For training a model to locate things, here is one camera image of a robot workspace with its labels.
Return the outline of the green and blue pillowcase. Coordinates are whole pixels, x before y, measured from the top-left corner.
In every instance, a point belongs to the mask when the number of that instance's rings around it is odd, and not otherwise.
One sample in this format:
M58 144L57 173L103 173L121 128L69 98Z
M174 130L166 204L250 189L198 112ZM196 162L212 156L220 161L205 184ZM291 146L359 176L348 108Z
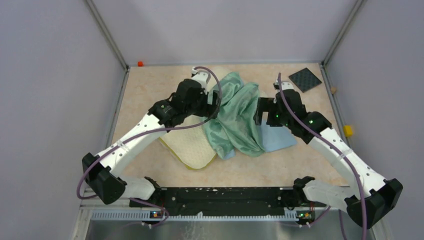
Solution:
M255 124L260 97L257 83L244 83L237 72L230 72L220 84L222 99L218 115L202 128L211 148L221 159L235 157L236 150L258 157L297 144L286 127L270 127L265 122Z

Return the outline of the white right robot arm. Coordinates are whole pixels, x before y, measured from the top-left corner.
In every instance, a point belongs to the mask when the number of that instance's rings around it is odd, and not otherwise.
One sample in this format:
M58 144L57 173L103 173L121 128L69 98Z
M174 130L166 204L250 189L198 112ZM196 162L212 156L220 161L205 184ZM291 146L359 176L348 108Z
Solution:
M260 125L263 113L270 127L286 127L309 147L326 158L348 183L347 187L331 185L314 177L297 178L293 200L299 206L318 202L349 215L360 227L370 229L397 204L404 189L396 179L387 179L368 166L339 136L329 120L317 111L307 111L293 85L274 83L275 97L260 97L255 123Z

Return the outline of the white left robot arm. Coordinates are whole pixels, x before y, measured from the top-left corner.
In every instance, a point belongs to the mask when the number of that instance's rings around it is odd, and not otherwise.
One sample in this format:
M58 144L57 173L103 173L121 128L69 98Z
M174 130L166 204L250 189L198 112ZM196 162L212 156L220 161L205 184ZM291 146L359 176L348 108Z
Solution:
M170 97L159 100L123 137L97 154L87 153L81 160L83 176L77 189L85 182L105 205L120 198L138 198L147 206L160 202L160 193L152 180L124 180L123 170L148 145L176 131L190 129L183 122L190 116L216 118L222 90L208 91L207 85L216 75L204 67L194 67L190 78L181 81Z

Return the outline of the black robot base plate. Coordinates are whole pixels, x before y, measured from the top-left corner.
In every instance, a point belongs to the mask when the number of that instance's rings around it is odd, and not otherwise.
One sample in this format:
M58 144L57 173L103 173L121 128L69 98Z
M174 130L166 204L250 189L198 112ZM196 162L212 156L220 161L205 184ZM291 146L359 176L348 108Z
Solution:
M147 202L165 208L171 216L282 216L295 208L311 207L291 187L163 187Z

